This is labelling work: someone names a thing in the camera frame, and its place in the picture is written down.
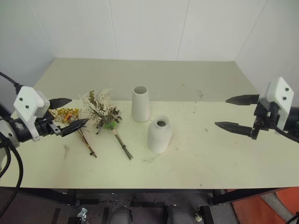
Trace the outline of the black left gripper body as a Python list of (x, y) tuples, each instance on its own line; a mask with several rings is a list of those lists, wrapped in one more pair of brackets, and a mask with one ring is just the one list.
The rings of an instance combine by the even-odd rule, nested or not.
[(35, 120), (35, 127), (38, 134), (43, 137), (53, 134), (56, 136), (61, 135), (60, 127), (54, 123), (54, 116), (49, 111), (43, 117)]

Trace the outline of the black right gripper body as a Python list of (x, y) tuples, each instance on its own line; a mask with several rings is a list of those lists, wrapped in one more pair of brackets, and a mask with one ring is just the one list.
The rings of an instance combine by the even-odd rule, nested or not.
[(258, 100), (256, 109), (254, 111), (254, 116), (256, 118), (252, 127), (250, 137), (256, 140), (260, 130), (275, 130), (275, 128), (277, 128), (278, 119), (280, 117), (278, 111), (279, 106), (274, 101), (269, 103), (265, 100)]

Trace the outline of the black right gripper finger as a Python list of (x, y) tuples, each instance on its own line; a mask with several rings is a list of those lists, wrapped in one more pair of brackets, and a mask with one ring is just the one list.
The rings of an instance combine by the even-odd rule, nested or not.
[(245, 135), (251, 137), (252, 128), (247, 126), (241, 126), (238, 123), (233, 122), (215, 122), (218, 127), (235, 134)]
[(259, 100), (259, 94), (252, 94), (252, 95), (234, 96), (227, 99), (225, 102), (234, 105), (251, 105), (251, 104), (257, 104), (258, 100)]

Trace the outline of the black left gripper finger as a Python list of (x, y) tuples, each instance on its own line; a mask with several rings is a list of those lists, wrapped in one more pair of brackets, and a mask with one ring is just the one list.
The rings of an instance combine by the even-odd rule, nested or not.
[(57, 109), (60, 108), (68, 103), (70, 103), (72, 100), (69, 98), (55, 98), (55, 99), (50, 99), (50, 106), (49, 109)]
[(71, 122), (68, 126), (60, 129), (60, 131), (61, 131), (60, 135), (66, 136), (73, 132), (78, 131), (80, 128), (82, 128), (88, 122), (88, 120), (89, 119), (78, 119), (78, 120)]

